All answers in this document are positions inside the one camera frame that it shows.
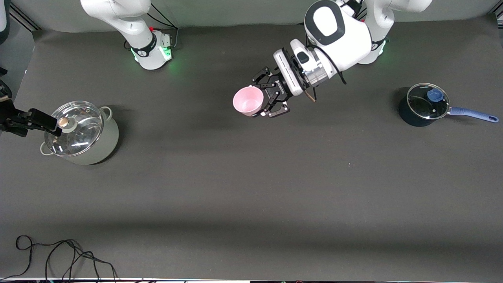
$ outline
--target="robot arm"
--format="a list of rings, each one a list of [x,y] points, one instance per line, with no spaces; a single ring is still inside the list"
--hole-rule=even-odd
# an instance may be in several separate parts
[[[14,107],[8,96],[0,97],[0,130],[25,137],[31,129],[61,136],[61,128],[57,126],[56,118],[35,108],[23,112]]]
[[[393,10],[420,13],[431,4],[433,0],[365,0],[367,16],[365,24],[372,36],[372,50],[360,64],[373,63],[381,54],[384,39],[395,23]]]
[[[394,23],[391,9],[421,12],[432,0],[365,0],[367,19],[360,22],[353,18],[361,4],[349,5],[346,0],[319,0],[309,9],[304,18],[304,28],[310,44],[305,46],[298,39],[290,42],[293,55],[285,49],[274,53],[278,64],[274,74],[264,68],[252,78],[253,85],[260,88],[269,101],[252,117],[276,117],[290,111],[287,101],[317,87],[324,81],[339,75],[345,84],[342,72],[356,65],[375,61],[382,49],[384,38]],[[268,77],[266,83],[260,83]],[[281,103],[279,110],[273,107]]]
[[[9,35],[9,5],[11,0],[0,0],[0,44],[4,43]]]
[[[150,10],[150,0],[80,0],[80,4],[89,16],[104,21],[124,36],[143,68],[157,69],[171,60],[170,35],[152,31],[139,18]]]
[[[370,53],[367,26],[352,17],[353,9],[348,12],[349,15],[333,0],[320,0],[308,9],[304,28],[311,44],[305,46],[298,39],[292,40],[292,56],[284,49],[274,53],[277,74],[264,68],[259,76],[252,78],[254,85],[269,97],[265,108],[253,117],[276,117],[289,112],[287,100],[290,97],[306,93],[307,88],[316,87],[337,74],[342,78],[343,71]],[[264,76],[269,79],[266,84],[260,84]],[[273,111],[277,103],[282,105]]]

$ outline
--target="blue saucepan handle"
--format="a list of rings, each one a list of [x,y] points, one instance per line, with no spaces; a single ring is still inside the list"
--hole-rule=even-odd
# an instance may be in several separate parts
[[[473,118],[481,119],[488,122],[498,123],[499,119],[496,116],[485,114],[471,109],[461,108],[461,107],[451,107],[450,115],[464,115]]]

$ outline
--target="pot handle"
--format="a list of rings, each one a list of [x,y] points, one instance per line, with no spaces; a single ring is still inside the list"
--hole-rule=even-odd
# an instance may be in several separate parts
[[[47,148],[47,145],[45,144],[45,141],[40,145],[40,153],[45,156],[53,155],[54,152],[51,153],[45,153],[44,148]]]
[[[473,118],[481,119],[488,122],[498,123],[499,119],[496,116],[485,114],[471,109],[461,107],[451,107],[449,115],[464,115]]]
[[[100,107],[100,110],[103,110],[103,112],[104,112],[105,109],[107,109],[108,112],[110,112],[110,114],[108,114],[108,116],[107,116],[107,119],[105,120],[106,122],[108,122],[108,121],[110,121],[112,119],[112,110],[108,106]]]

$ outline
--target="black cable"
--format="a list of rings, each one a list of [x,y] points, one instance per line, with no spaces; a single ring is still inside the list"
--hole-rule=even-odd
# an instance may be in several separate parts
[[[26,14],[25,14],[25,13],[23,13],[23,12],[22,12],[22,11],[21,11],[21,10],[20,10],[17,6],[16,6],[16,5],[14,5],[12,2],[11,2],[11,7],[13,8],[13,10],[14,10],[16,13],[18,13],[18,14],[20,14],[20,15],[25,15],[25,16],[26,16]],[[29,22],[29,23],[30,23],[30,25],[34,26],[36,30],[42,30],[42,28],[41,28],[39,25],[37,25],[34,21],[32,21],[32,20],[31,20],[28,16],[26,16],[26,18],[27,18],[27,19],[25,19],[25,20],[26,20],[27,22]]]
[[[28,31],[30,31],[30,32],[31,32],[31,29],[30,29],[29,27],[25,26],[25,24],[23,24],[23,22],[21,22],[20,20],[16,19],[12,13],[9,13],[9,15],[10,15],[11,17],[13,17],[13,18],[14,18],[14,20],[16,20],[16,22],[18,22],[20,25],[22,25],[25,29],[27,29]]]
[[[19,246],[19,241],[21,240],[21,238],[27,238],[28,241],[30,241],[30,245],[26,248],[21,248]],[[22,276],[24,275],[29,269],[30,269],[30,266],[32,264],[32,259],[33,259],[33,249],[35,246],[55,246],[51,252],[49,253],[49,255],[47,256],[47,259],[45,261],[45,279],[46,281],[48,280],[48,276],[47,276],[47,269],[49,267],[49,261],[50,261],[50,258],[51,258],[51,255],[52,253],[59,247],[61,246],[62,244],[67,244],[70,248],[73,249],[73,259],[72,259],[72,263],[70,265],[70,267],[66,270],[66,272],[63,274],[63,277],[62,277],[62,280],[64,279],[64,276],[66,275],[67,272],[70,272],[69,275],[68,275],[68,281],[71,281],[71,271],[72,271],[72,268],[73,268],[73,265],[81,258],[87,258],[87,259],[91,259],[93,261],[93,265],[94,265],[94,270],[95,270],[95,273],[96,273],[96,277],[97,278],[101,278],[99,273],[98,273],[98,269],[96,267],[96,262],[99,262],[99,263],[104,263],[104,264],[107,264],[111,267],[112,269],[112,274],[113,274],[113,277],[114,277],[114,281],[116,280],[117,277],[119,277],[117,275],[117,271],[115,270],[115,267],[109,263],[109,262],[106,262],[106,261],[103,261],[103,260],[100,260],[96,257],[94,257],[93,253],[90,252],[90,251],[87,251],[87,252],[84,252],[82,250],[82,247],[80,246],[80,244],[74,240],[74,239],[67,239],[67,240],[61,240],[61,241],[58,241],[58,242],[55,242],[53,244],[41,244],[41,243],[33,243],[33,240],[30,238],[30,236],[28,235],[20,235],[17,239],[16,239],[16,248],[20,251],[25,251],[25,250],[28,250],[30,249],[30,256],[28,258],[28,266],[26,266],[26,269],[20,273],[20,274],[16,274],[16,275],[11,275],[11,276],[7,276],[5,278],[2,278],[0,279],[0,281],[3,281],[5,279],[8,279],[8,278],[11,278],[11,277],[17,277],[17,276]]]
[[[16,8],[17,8],[17,7],[16,7],[14,4],[12,4],[12,3],[11,3],[11,8],[14,10],[14,12],[18,13],[18,15],[19,15],[21,18],[23,18],[23,20],[25,20],[25,21],[26,21],[26,22],[27,22],[27,23],[28,23],[28,24],[29,24],[29,25],[30,25],[30,26],[31,26],[34,30],[40,30],[40,27],[39,27],[39,28],[37,28],[37,27],[33,24],[33,22],[29,21],[29,20],[25,17],[24,13],[20,13],[18,10],[16,10]]]
[[[166,25],[166,26],[171,27],[171,28],[174,28],[174,29],[178,29],[178,28],[177,28],[177,27],[175,27],[174,25],[168,25],[167,23],[163,23],[163,22],[161,22],[160,20],[158,20],[158,19],[154,18],[151,14],[147,14],[147,16],[151,17],[152,19],[154,19],[154,21],[156,21],[156,22],[158,22],[158,23],[161,23],[161,24],[163,24],[163,25]]]
[[[355,19],[357,17],[359,17],[363,12],[365,12],[367,10],[367,8],[364,8],[363,10],[361,10],[356,16],[355,16]]]
[[[363,19],[363,17],[365,17],[367,15],[367,13],[365,13],[363,16],[361,16],[358,21],[360,21],[361,19]]]
[[[342,4],[342,5],[341,5],[341,8],[342,8],[342,7],[344,7],[344,6],[346,6],[346,5],[348,5],[349,1],[344,2],[344,4]],[[362,0],[361,2],[356,1],[356,3],[358,3],[358,4],[360,5],[360,8],[361,8],[361,7],[362,7],[362,4],[363,4],[363,0]],[[356,19],[356,17],[357,17],[357,16],[359,16],[359,15],[360,15],[363,11],[360,11],[360,12],[358,13],[358,15],[355,15],[353,18],[355,18],[355,19]]]
[[[176,27],[176,26],[175,26],[175,25],[174,25],[174,24],[173,24],[170,20],[168,20],[168,18],[166,18],[166,17],[164,16],[164,14],[163,14],[163,13],[161,13],[161,12],[159,11],[159,9],[157,9],[157,8],[155,7],[155,5],[154,5],[153,3],[152,3],[152,7],[154,7],[154,9],[155,9],[155,10],[156,10],[156,11],[157,11],[157,12],[158,12],[158,13],[159,13],[159,14],[160,14],[160,15],[161,15],[161,16],[162,16],[162,17],[163,17],[163,18],[164,18],[164,19],[165,19],[168,23],[170,23],[170,24],[171,24],[174,28],[178,29],[178,28],[177,28],[177,27]]]
[[[341,71],[339,71],[339,68],[337,68],[337,65],[333,62],[332,58],[330,58],[330,56],[323,49],[319,48],[316,45],[312,45],[312,44],[309,44],[306,47],[316,48],[319,51],[321,51],[321,53],[325,54],[325,56],[328,58],[328,60],[330,60],[330,63],[332,63],[333,67],[336,69],[337,74],[339,75],[339,77],[341,77],[341,81],[343,82],[343,84],[345,84],[345,85],[348,84],[348,83],[346,83],[346,80],[344,80],[343,73]]]
[[[496,13],[496,11],[498,11],[498,9],[503,5],[503,2],[501,2],[501,4],[498,5],[498,7],[496,7],[494,10],[492,10],[493,13]]]
[[[176,34],[176,36],[175,36],[175,44],[173,45],[173,47],[176,47],[176,45],[177,45],[177,43],[178,43],[178,31],[179,31],[179,30],[176,30],[176,31],[177,31],[177,34]],[[131,45],[130,45],[129,47],[126,47],[126,43],[128,43],[128,42],[127,42],[127,40],[124,40],[124,44],[122,45],[122,46],[124,47],[124,49],[126,49],[126,50],[131,50]]]

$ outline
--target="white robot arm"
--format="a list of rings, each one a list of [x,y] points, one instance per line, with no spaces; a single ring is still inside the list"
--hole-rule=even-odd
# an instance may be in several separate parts
[[[377,51],[372,61],[378,56],[380,49],[374,49],[373,42],[384,39],[393,25],[390,7],[420,12],[432,0],[366,0],[368,15],[373,15],[371,17],[375,20],[367,17],[365,22],[353,18],[358,9],[348,5],[349,1],[358,5],[361,3],[358,0],[319,0],[309,7],[304,28],[310,44],[305,46],[298,39],[292,40],[293,56],[283,48],[274,53],[278,64],[275,70],[279,70],[277,74],[265,67],[252,78],[253,85],[269,97],[265,107],[252,117],[276,117],[289,112],[288,99],[302,93],[312,99],[306,89],[317,87],[335,75],[346,83],[343,71],[365,62],[373,56],[372,50]],[[273,111],[278,103],[281,107]]]
[[[9,35],[9,5],[11,0],[0,0],[0,44],[4,43]]]
[[[381,54],[384,39],[395,23],[393,10],[420,13],[431,4],[433,0],[365,0],[367,16],[365,24],[372,36],[372,51],[360,64],[373,63]]]
[[[157,69],[171,60],[171,37],[151,31],[145,21],[138,18],[148,13],[150,0],[80,0],[80,4],[89,16],[104,21],[124,36],[143,68]]]

